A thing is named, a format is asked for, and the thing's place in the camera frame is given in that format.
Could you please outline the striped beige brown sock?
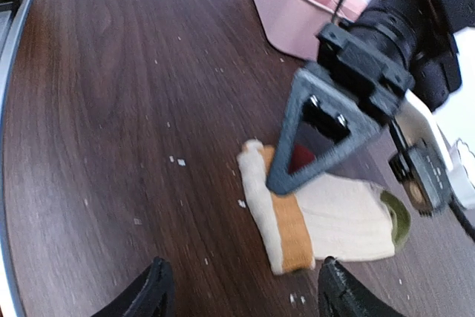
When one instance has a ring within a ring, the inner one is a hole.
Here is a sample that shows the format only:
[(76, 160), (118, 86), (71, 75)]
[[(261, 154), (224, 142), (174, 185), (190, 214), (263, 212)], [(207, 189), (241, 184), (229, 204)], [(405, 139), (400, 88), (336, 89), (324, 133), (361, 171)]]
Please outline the striped beige brown sock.
[(278, 196), (266, 187), (274, 151), (248, 140), (237, 156), (246, 205), (274, 275), (314, 269), (328, 256), (377, 261), (404, 246), (411, 218), (391, 192), (371, 181), (323, 174)]

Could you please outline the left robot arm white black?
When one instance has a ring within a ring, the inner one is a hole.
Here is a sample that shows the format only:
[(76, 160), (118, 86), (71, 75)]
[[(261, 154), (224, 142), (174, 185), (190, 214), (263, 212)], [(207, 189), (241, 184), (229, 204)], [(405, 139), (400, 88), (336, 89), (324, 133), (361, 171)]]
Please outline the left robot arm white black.
[(421, 215), (472, 209), (474, 156), (446, 144), (433, 112), (461, 85), (454, 35), (473, 26), (474, 0), (371, 0), (325, 24), (294, 75), (268, 189), (295, 191), (388, 128), (390, 167)]

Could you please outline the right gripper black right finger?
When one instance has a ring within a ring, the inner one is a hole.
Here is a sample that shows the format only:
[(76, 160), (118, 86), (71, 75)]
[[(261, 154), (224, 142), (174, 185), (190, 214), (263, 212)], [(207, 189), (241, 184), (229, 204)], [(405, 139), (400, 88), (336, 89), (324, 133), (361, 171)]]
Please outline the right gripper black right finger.
[(318, 274), (318, 313), (329, 317), (403, 316), (331, 256), (324, 259)]

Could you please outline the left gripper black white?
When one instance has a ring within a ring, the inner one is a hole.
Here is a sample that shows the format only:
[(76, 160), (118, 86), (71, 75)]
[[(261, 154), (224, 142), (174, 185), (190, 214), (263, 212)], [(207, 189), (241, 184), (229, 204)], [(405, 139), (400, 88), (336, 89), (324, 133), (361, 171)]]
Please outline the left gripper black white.
[(403, 22), (325, 25), (319, 65), (308, 62), (294, 74), (266, 187), (277, 195), (301, 188), (386, 125), (397, 147), (389, 164), (413, 207), (432, 215), (451, 205), (448, 164), (427, 139), (410, 141), (399, 119), (418, 79), (412, 62), (423, 36)]

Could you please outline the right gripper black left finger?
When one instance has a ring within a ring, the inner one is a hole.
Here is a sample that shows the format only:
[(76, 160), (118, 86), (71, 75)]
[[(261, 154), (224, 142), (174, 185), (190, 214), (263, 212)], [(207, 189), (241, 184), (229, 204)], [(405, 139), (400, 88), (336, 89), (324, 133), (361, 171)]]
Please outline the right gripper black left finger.
[(170, 263), (154, 258), (111, 303), (93, 314), (109, 316), (175, 316), (174, 279)]

